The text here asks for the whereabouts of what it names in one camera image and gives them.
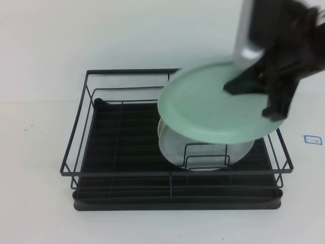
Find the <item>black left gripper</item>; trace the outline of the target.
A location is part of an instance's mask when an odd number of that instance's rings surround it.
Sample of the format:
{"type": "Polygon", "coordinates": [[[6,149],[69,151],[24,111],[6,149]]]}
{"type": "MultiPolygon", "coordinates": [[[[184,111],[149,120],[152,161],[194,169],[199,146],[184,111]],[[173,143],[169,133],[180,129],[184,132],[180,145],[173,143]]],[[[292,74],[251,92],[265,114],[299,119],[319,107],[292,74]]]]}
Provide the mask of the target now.
{"type": "Polygon", "coordinates": [[[318,7],[300,1],[254,1],[250,40],[265,53],[223,90],[268,95],[263,117],[286,119],[299,79],[324,71],[324,24],[317,24],[318,15],[318,7]]]}

